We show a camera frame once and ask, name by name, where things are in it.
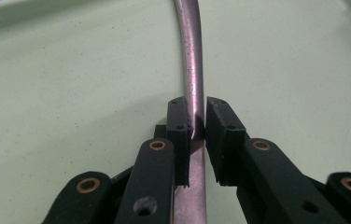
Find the silver pipe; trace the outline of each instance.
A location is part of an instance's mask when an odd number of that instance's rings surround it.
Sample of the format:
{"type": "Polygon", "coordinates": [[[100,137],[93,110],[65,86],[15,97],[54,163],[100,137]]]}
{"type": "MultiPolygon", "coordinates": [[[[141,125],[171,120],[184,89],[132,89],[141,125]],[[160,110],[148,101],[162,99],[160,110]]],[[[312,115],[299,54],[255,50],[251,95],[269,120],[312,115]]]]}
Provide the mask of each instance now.
{"type": "Polygon", "coordinates": [[[186,96],[193,127],[190,187],[175,192],[174,223],[206,224],[204,174],[204,83],[202,28],[197,0],[175,0],[181,27],[186,96]]]}

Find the light green background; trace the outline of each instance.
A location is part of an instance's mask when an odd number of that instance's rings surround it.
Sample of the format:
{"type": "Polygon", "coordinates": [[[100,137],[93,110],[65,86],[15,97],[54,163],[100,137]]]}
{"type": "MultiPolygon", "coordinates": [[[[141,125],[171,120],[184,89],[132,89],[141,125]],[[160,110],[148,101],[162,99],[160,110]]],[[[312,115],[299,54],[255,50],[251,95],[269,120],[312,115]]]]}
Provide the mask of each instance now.
{"type": "MultiPolygon", "coordinates": [[[[351,9],[200,1],[205,94],[319,181],[351,171],[351,9]]],[[[69,179],[114,176],[183,95],[171,0],[0,2],[0,223],[39,223],[69,179]]],[[[243,223],[206,164],[210,223],[243,223]]]]}

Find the curved metal tube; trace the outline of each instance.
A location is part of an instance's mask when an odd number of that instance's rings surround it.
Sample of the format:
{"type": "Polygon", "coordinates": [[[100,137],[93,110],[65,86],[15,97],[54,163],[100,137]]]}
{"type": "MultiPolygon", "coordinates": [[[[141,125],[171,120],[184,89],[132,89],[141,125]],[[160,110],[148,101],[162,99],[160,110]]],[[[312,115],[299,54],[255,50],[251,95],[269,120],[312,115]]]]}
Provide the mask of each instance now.
{"type": "Polygon", "coordinates": [[[175,192],[174,223],[206,224],[204,175],[204,83],[202,28],[197,0],[175,0],[186,74],[186,97],[193,126],[190,187],[175,192]]]}

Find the metal rod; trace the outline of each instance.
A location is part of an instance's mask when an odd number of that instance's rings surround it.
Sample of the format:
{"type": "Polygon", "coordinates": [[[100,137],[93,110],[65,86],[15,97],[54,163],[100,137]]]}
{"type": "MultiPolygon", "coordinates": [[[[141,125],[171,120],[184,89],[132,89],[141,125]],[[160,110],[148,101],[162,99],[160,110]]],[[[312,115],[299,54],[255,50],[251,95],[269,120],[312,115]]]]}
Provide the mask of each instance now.
{"type": "Polygon", "coordinates": [[[174,223],[206,224],[202,28],[197,0],[175,0],[185,59],[186,96],[193,126],[190,187],[175,192],[174,223]]]}

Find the black mechanical arm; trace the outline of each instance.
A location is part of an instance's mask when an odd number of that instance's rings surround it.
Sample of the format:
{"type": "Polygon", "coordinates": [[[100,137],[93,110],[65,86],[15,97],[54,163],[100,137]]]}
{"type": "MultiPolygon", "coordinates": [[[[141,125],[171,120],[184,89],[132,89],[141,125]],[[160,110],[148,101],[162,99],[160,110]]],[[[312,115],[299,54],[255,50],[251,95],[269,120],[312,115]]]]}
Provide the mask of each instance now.
{"type": "MultiPolygon", "coordinates": [[[[184,97],[169,102],[133,167],[70,180],[43,223],[173,223],[176,188],[189,185],[191,125],[184,97]]],[[[230,105],[207,98],[205,141],[217,182],[237,187],[248,223],[351,223],[351,173],[322,184],[271,141],[250,138],[230,105]]]]}

